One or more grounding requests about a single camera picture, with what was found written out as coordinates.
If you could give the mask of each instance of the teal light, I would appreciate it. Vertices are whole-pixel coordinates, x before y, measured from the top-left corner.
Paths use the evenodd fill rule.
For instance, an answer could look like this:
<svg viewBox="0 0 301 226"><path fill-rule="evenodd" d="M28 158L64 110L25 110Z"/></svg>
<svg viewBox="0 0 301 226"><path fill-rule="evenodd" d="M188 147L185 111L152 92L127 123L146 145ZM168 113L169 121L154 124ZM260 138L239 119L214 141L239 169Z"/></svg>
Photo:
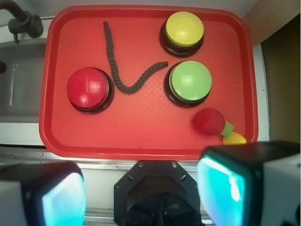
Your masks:
<svg viewBox="0 0 301 226"><path fill-rule="evenodd" d="M71 173L42 197L46 226L81 226L86 213L86 187L79 173Z"/></svg>
<svg viewBox="0 0 301 226"><path fill-rule="evenodd" d="M204 210L217 226L242 226L245 179L205 155L198 162L198 193Z"/></svg>

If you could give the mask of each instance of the red button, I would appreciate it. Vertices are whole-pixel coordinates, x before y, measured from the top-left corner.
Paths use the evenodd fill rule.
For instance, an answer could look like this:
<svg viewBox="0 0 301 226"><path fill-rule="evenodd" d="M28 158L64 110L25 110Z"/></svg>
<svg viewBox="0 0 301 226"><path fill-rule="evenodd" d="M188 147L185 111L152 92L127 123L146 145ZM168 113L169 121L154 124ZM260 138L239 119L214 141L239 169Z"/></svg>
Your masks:
<svg viewBox="0 0 301 226"><path fill-rule="evenodd" d="M67 95L70 101L78 107L94 107L107 97L108 81L95 68L79 69L68 80Z"/></svg>

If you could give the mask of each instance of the rope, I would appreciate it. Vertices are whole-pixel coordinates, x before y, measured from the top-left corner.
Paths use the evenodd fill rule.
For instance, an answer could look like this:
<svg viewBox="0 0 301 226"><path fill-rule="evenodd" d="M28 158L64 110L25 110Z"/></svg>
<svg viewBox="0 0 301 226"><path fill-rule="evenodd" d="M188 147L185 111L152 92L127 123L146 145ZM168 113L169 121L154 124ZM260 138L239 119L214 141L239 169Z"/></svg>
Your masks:
<svg viewBox="0 0 301 226"><path fill-rule="evenodd" d="M124 92L124 93L127 93L127 94L132 94L132 93L137 92L139 89L141 89L141 87L144 85L146 80L149 77L151 77L156 71L168 66L168 62L155 63L154 65L150 66L141 75L141 77L135 82L134 85L132 85L130 87L125 86L122 83L122 81L119 77L117 63L116 63L116 60L114 58L113 40L112 40L112 33L111 33L111 30L110 30L110 27L108 25L108 22L104 22L103 25L104 25L105 38L106 38L106 41L107 41L107 56L108 56L108 60L110 62L110 67L111 67L113 80L114 80L115 85L117 86L117 88L121 92Z"/></svg>

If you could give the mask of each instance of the plastic tray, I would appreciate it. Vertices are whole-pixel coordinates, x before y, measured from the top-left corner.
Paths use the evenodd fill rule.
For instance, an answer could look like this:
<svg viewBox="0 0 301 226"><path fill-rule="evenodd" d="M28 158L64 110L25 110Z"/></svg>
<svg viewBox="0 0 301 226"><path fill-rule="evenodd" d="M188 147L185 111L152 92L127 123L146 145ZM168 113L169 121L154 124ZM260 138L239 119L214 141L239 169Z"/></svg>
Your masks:
<svg viewBox="0 0 301 226"><path fill-rule="evenodd" d="M161 25L174 12L189 11L203 21L204 43L193 56L166 53L159 42ZM69 102L66 84L82 67L111 75L103 22L112 31L120 77L132 85L150 65L168 61L144 87L127 95L116 89L108 109L98 114L77 111ZM213 86L201 105L181 108L164 93L166 72L184 60L203 63ZM82 6L58 14L46 47L40 135L50 151L65 157L131 160L198 160L209 145L222 145L221 136L197 134L192 117L203 108L219 110L248 142L258 135L253 55L249 32L235 15L220 10L151 6Z"/></svg>

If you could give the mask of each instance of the red ball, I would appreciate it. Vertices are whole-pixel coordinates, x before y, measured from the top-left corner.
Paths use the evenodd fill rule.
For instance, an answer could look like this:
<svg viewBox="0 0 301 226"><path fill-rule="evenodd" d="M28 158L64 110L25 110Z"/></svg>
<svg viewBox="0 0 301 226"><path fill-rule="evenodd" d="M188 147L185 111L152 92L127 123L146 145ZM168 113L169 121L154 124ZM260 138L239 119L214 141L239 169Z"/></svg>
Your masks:
<svg viewBox="0 0 301 226"><path fill-rule="evenodd" d="M205 108L193 117L193 125L197 131L215 136L222 133L226 120L219 111Z"/></svg>

